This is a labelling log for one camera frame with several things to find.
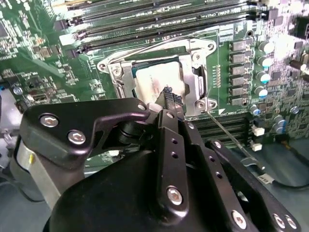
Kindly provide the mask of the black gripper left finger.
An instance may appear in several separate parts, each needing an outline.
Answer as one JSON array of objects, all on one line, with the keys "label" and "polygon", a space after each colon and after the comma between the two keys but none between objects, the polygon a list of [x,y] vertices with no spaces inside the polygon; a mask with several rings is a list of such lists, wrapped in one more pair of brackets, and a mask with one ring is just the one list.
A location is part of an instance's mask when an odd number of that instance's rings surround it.
[{"label": "black gripper left finger", "polygon": [[70,187],[139,151],[155,149],[158,122],[175,130],[183,121],[182,98],[164,89],[158,111],[136,98],[71,102],[29,108],[21,123],[21,143],[42,164],[38,180],[52,210]]}]

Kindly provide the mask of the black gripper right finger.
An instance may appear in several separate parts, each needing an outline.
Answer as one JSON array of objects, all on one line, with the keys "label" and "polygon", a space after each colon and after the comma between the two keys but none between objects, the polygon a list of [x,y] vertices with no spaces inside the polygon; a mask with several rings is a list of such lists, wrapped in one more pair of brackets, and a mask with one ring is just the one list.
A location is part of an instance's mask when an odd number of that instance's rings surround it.
[{"label": "black gripper right finger", "polygon": [[190,211],[176,232],[299,232],[296,218],[220,141],[203,142],[183,120],[189,161]]}]

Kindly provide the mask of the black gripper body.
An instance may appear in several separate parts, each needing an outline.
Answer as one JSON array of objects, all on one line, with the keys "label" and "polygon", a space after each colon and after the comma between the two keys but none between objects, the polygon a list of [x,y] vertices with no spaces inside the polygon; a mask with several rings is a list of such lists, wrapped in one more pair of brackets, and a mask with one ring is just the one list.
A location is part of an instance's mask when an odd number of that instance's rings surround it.
[{"label": "black gripper body", "polygon": [[181,135],[158,122],[155,149],[139,151],[70,187],[49,232],[174,232],[190,211],[189,161]]}]

